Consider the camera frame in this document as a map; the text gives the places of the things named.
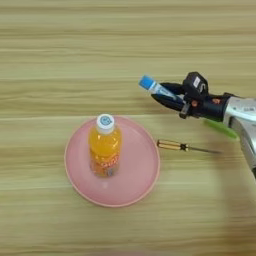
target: orange juice bottle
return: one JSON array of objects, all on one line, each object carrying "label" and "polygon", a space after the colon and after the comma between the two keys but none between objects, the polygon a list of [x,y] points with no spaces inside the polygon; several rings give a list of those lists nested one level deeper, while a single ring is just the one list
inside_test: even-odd
[{"label": "orange juice bottle", "polygon": [[96,126],[89,133],[90,166],[101,177],[113,176],[119,167],[122,144],[120,129],[115,125],[113,116],[102,114]]}]

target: screwdriver handle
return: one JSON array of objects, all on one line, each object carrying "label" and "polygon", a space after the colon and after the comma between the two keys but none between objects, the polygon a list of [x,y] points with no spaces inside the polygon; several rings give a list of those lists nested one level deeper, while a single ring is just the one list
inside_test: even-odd
[{"label": "screwdriver handle", "polygon": [[175,141],[168,141],[168,140],[158,140],[157,146],[159,148],[164,148],[164,149],[183,150],[183,151],[189,150],[188,144],[179,143]]}]

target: plastic bottle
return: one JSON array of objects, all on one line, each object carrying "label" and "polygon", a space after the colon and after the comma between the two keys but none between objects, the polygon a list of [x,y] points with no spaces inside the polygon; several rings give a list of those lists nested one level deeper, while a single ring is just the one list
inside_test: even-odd
[{"label": "plastic bottle", "polygon": [[96,175],[109,177],[117,172],[121,145],[121,130],[113,116],[100,115],[89,133],[90,166]]},{"label": "plastic bottle", "polygon": [[154,79],[149,76],[143,76],[139,82],[139,85],[144,89],[151,92],[151,94],[161,94],[171,97],[175,101],[181,101],[182,99],[174,93],[165,89],[161,84],[157,83]]}]

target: table surface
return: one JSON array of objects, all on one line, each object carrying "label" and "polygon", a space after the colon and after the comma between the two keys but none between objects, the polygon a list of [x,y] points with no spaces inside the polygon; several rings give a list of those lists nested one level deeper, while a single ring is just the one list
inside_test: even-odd
[{"label": "table surface", "polygon": [[[138,87],[144,74],[181,82],[197,70],[213,93],[255,97],[255,31],[254,0],[1,1],[0,255],[256,255],[256,185],[239,141]],[[223,154],[161,150],[148,197],[95,206],[63,156],[102,112]]]}]

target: white bottle cap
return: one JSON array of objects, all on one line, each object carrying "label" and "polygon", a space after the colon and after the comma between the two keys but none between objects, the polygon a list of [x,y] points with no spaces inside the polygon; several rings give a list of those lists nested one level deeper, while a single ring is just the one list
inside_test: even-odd
[{"label": "white bottle cap", "polygon": [[102,114],[97,118],[97,131],[100,134],[110,134],[115,129],[115,119],[108,114]]}]

